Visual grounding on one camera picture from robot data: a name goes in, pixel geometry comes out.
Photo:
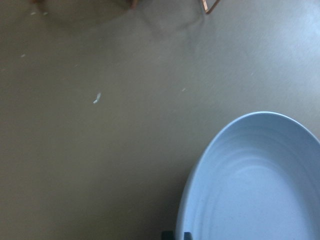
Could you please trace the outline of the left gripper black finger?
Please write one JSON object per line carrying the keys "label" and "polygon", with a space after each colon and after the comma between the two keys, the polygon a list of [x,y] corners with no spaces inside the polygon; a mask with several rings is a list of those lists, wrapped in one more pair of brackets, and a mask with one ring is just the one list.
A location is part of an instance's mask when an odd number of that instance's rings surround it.
{"label": "left gripper black finger", "polygon": [[174,240],[174,232],[172,230],[162,231],[161,240]]}

